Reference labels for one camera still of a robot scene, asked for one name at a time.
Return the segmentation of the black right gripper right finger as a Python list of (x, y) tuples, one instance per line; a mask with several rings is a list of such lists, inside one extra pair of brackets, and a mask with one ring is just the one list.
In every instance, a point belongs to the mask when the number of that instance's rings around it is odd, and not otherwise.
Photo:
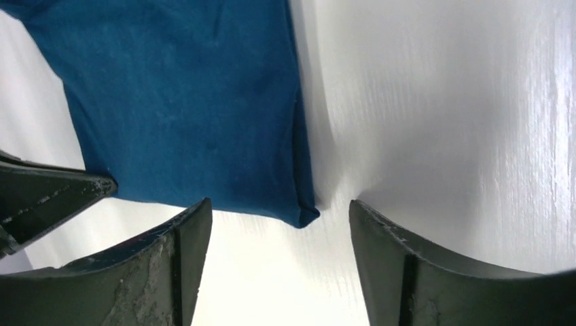
[(575, 271), (535, 274), (442, 247), (360, 200), (353, 251), (371, 325), (574, 325)]

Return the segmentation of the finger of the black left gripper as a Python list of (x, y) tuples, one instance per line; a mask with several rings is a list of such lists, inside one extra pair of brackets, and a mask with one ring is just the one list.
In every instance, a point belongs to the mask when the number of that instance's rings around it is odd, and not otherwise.
[(118, 188), (108, 176), (1, 152), (1, 258), (13, 255)]

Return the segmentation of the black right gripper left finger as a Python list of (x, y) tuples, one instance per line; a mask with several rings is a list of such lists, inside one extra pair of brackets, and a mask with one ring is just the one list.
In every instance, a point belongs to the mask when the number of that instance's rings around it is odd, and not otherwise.
[(1, 324), (190, 325), (213, 216), (203, 199), (172, 219), (60, 268), (1, 277)]

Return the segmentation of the dark blue t shirt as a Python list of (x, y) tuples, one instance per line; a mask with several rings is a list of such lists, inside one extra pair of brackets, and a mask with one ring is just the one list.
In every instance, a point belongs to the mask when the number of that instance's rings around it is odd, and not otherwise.
[(314, 221), (287, 1), (2, 1), (62, 80), (116, 196)]

